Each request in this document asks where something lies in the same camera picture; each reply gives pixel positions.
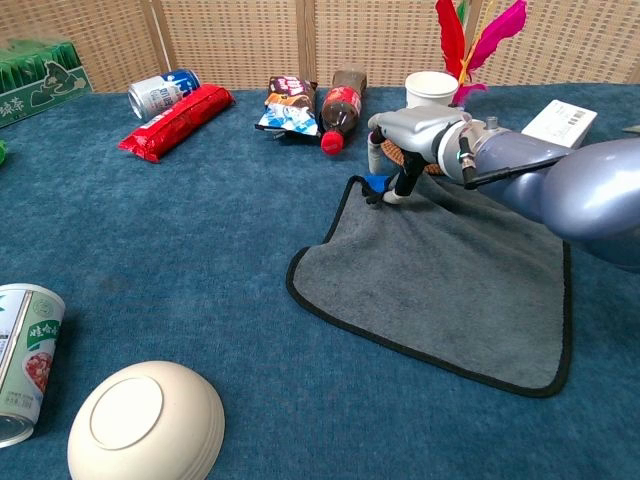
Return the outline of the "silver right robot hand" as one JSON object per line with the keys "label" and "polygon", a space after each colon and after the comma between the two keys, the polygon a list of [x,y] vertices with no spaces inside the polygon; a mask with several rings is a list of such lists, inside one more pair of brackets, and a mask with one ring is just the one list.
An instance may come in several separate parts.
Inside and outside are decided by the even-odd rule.
{"label": "silver right robot hand", "polygon": [[429,163],[438,162],[443,136],[456,124],[465,125],[472,116],[454,107],[435,104],[377,113],[368,120],[367,137],[369,172],[381,174],[381,145],[389,140],[403,154],[402,170],[394,186],[381,194],[387,204],[405,203]]}

